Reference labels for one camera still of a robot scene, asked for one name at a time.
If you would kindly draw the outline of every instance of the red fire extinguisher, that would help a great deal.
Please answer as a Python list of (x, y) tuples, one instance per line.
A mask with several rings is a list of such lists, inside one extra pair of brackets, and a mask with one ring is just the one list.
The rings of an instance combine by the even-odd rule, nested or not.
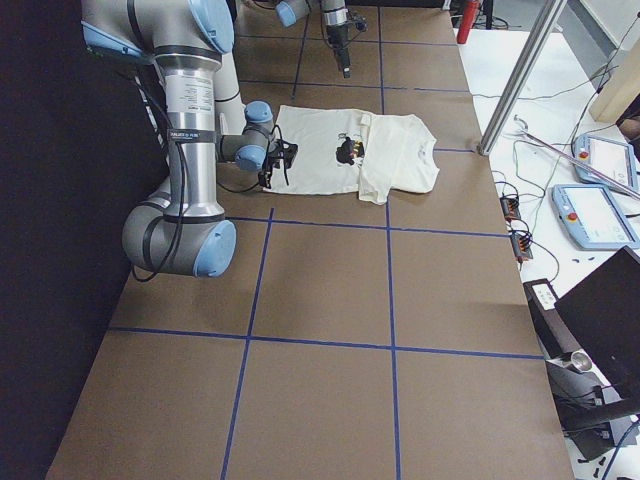
[(458, 29), (458, 44), (464, 45), (467, 43), (469, 37), (469, 30), (473, 26), (476, 20), (478, 9), (480, 8), (479, 0), (467, 0), (467, 4), (464, 7), (464, 13), (462, 14), (462, 22)]

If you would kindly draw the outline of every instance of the tablet screen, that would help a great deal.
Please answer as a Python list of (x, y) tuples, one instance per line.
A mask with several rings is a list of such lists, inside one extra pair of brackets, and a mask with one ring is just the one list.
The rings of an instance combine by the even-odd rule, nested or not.
[(590, 138), (589, 150), (593, 168), (623, 185), (632, 186), (629, 177), (629, 151), (625, 145)]
[(565, 191), (590, 242), (633, 241), (602, 189), (567, 188)]

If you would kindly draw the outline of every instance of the black wall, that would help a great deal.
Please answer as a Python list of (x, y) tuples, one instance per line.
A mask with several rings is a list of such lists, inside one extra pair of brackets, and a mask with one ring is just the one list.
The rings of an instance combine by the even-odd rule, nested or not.
[(3, 480), (44, 477), (128, 275), (122, 224), (167, 174), (80, 19), (79, 0), (0, 7)]

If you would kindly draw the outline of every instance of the blue tape line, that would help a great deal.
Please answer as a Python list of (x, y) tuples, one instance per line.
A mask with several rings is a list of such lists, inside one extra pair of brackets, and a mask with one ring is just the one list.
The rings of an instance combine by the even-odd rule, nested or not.
[(247, 328), (247, 336), (244, 344), (244, 352), (242, 354), (242, 363), (240, 365), (240, 374), (238, 376), (238, 386), (236, 388), (236, 396), (233, 401), (233, 411), (231, 413), (231, 422), (229, 425), (229, 434), (227, 436), (227, 445), (224, 452), (224, 460), (222, 462), (222, 471), (220, 473), (220, 480), (227, 478), (227, 469), (229, 468), (229, 458), (231, 456), (231, 446), (233, 445), (233, 434), (236, 428), (236, 419), (238, 416), (238, 407), (240, 406), (240, 396), (242, 394), (242, 384), (244, 383), (244, 373), (247, 367), (247, 360), (249, 358), (249, 346), (251, 344), (251, 332), (253, 331), (253, 322), (256, 316), (256, 310), (258, 307), (258, 299), (260, 297), (260, 287), (262, 284), (262, 274), (264, 272), (264, 264), (267, 258), (267, 248), (269, 246), (269, 236), (271, 235), (271, 225), (273, 220), (272, 208), (269, 212), (269, 223), (267, 225), (267, 233), (264, 237), (264, 245), (262, 247), (262, 258), (260, 259), (260, 269), (258, 270), (258, 279), (256, 281), (256, 290), (253, 296), (253, 305), (251, 306), (251, 317), (249, 319), (249, 327)]
[(314, 83), (314, 82), (299, 82), (298, 85), (304, 85), (306, 87), (339, 87), (339, 88), (380, 88), (377, 85), (354, 85), (350, 83), (349, 85), (339, 85), (337, 83)]
[(382, 78), (382, 53), (380, 53), (381, 63), (380, 63), (380, 80), (381, 85), (358, 85), (350, 83), (348, 85), (340, 85), (338, 83), (318, 83), (318, 82), (285, 82), (285, 81), (276, 81), (276, 80), (238, 80), (239, 83), (265, 83), (269, 85), (294, 85), (296, 87), (304, 86), (304, 87), (330, 87), (330, 88), (371, 88), (371, 89), (383, 89), (383, 90), (394, 90), (394, 91), (424, 91), (424, 92), (442, 92), (442, 93), (471, 93), (469, 90), (456, 90), (449, 88), (423, 88), (423, 87), (394, 87), (394, 86), (385, 86), (383, 84), (384, 79)]
[(423, 45), (427, 47), (457, 47), (455, 43), (431, 43), (431, 42), (400, 42), (394, 40), (380, 40), (380, 43), (390, 43), (392, 45)]
[(438, 235), (464, 235), (471, 237), (495, 237), (509, 238), (506, 233), (486, 233), (486, 232), (467, 232), (464, 230), (440, 230), (437, 228), (413, 228), (413, 227), (383, 227), (378, 225), (356, 225), (349, 223), (321, 223), (321, 222), (305, 222), (302, 220), (265, 220), (260, 218), (249, 217), (227, 217), (229, 220), (241, 220), (245, 222), (269, 222), (281, 225), (303, 225), (311, 227), (334, 227), (334, 228), (356, 228), (361, 230), (391, 230), (392, 232), (411, 232), (411, 233), (435, 233)]
[(414, 90), (418, 92), (446, 92), (446, 93), (471, 93), (467, 90), (460, 90), (455, 88), (424, 88), (424, 87), (413, 87)]
[(318, 345), (323, 347), (343, 347), (343, 348), (358, 348), (369, 350), (389, 350), (392, 348), (389, 345), (377, 345), (375, 343), (353, 343), (353, 342), (334, 342), (331, 340), (306, 340), (302, 338), (278, 338), (278, 337), (264, 337), (253, 336), (251, 340), (257, 342), (269, 342), (269, 343), (294, 343), (299, 345)]
[(239, 83), (268, 83), (269, 85), (293, 85), (293, 82), (285, 82), (282, 80), (250, 80), (238, 79)]
[(262, 222), (269, 223), (268, 218), (250, 218), (250, 217), (227, 217), (227, 220), (233, 220), (238, 222)]
[(475, 150), (470, 148), (434, 148), (434, 152), (458, 152), (458, 153), (476, 153)]
[(393, 256), (391, 254), (391, 213), (389, 202), (385, 205), (387, 220), (387, 275), (389, 283), (389, 327), (391, 332), (391, 381), (393, 385), (393, 432), (396, 453), (396, 480), (402, 478), (402, 464), (400, 455), (400, 413), (398, 404), (398, 367), (396, 358), (396, 320), (393, 299)]
[(493, 237), (493, 238), (509, 238), (507, 233), (483, 233), (483, 232), (465, 232), (457, 230), (437, 230), (429, 228), (410, 228), (410, 227), (390, 227), (394, 232), (412, 232), (412, 233), (436, 233), (440, 235), (464, 235), (470, 237)]
[(439, 355), (456, 355), (464, 357), (513, 358), (518, 360), (544, 360), (542, 355), (525, 353), (477, 352), (473, 350), (449, 350), (443, 348), (396, 347), (398, 352), (433, 353)]
[[(308, 37), (309, 40), (317, 40), (317, 41), (326, 41), (324, 38), (320, 38), (320, 37)], [(352, 43), (378, 43), (378, 40), (358, 40), (358, 39), (354, 39), (354, 40), (349, 40), (349, 44)]]
[(307, 28), (309, 27), (309, 16), (304, 21), (304, 32), (302, 33), (302, 42), (300, 44), (300, 54), (298, 55), (298, 65), (296, 67), (296, 78), (293, 81), (293, 91), (291, 92), (291, 98), (296, 98), (296, 91), (298, 90), (298, 80), (300, 78), (300, 67), (302, 66), (302, 55), (304, 54), (304, 44), (307, 41)]
[[(246, 34), (236, 34), (236, 37), (239, 38), (273, 38), (273, 39), (283, 39), (283, 40), (300, 40), (302, 37), (278, 37), (271, 35), (246, 35)], [(324, 40), (321, 37), (307, 37), (307, 40), (315, 40), (322, 41)], [(458, 45), (455, 43), (433, 43), (433, 42), (406, 42), (406, 41), (394, 41), (394, 40), (352, 40), (349, 43), (389, 43), (395, 45), (424, 45), (428, 47), (457, 47)]]
[(365, 230), (386, 230), (387, 227), (376, 225), (356, 225), (348, 223), (321, 223), (321, 222), (303, 222), (301, 220), (274, 220), (273, 223), (282, 225), (308, 225), (312, 227), (335, 227), (335, 228), (360, 228)]
[(232, 340), (245, 340), (245, 335), (234, 335), (231, 333), (215, 333), (215, 332), (187, 332), (182, 330), (163, 330), (156, 328), (140, 328), (140, 327), (109, 327), (112, 332), (129, 332), (129, 333), (151, 333), (154, 335), (178, 335), (183, 337), (206, 337), (206, 338), (224, 338)]
[(525, 353), (501, 353), (501, 352), (480, 352), (474, 350), (450, 350), (443, 348), (426, 348), (426, 347), (409, 347), (398, 346), (392, 347), (391, 345), (378, 345), (375, 343), (356, 343), (356, 342), (335, 342), (331, 340), (309, 340), (303, 338), (282, 338), (282, 337), (267, 337), (267, 336), (247, 336), (247, 335), (234, 335), (229, 333), (215, 333), (215, 332), (189, 332), (183, 330), (164, 330), (156, 328), (139, 328), (139, 327), (109, 327), (109, 331), (115, 332), (129, 332), (129, 333), (148, 333), (152, 335), (178, 335), (184, 337), (207, 337), (207, 338), (221, 338), (225, 340), (251, 340), (257, 342), (273, 342), (273, 343), (297, 343), (301, 345), (318, 345), (325, 347), (341, 347), (341, 348), (356, 348), (356, 349), (370, 349), (370, 350), (395, 350), (399, 352), (417, 352), (417, 353), (430, 353), (436, 355), (457, 355), (457, 356), (472, 356), (472, 357), (492, 357), (492, 358), (516, 358), (523, 360), (542, 360), (544, 357), (541, 355), (530, 355)]

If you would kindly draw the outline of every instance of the white label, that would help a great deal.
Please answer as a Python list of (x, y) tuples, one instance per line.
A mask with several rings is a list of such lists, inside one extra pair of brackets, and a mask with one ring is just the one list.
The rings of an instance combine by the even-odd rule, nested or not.
[(533, 286), (533, 291), (538, 297), (542, 308), (545, 310), (553, 310), (556, 307), (556, 297), (553, 296), (549, 285), (540, 283)]
[(208, 78), (170, 75), (166, 93), (169, 113), (213, 115), (213, 81)]

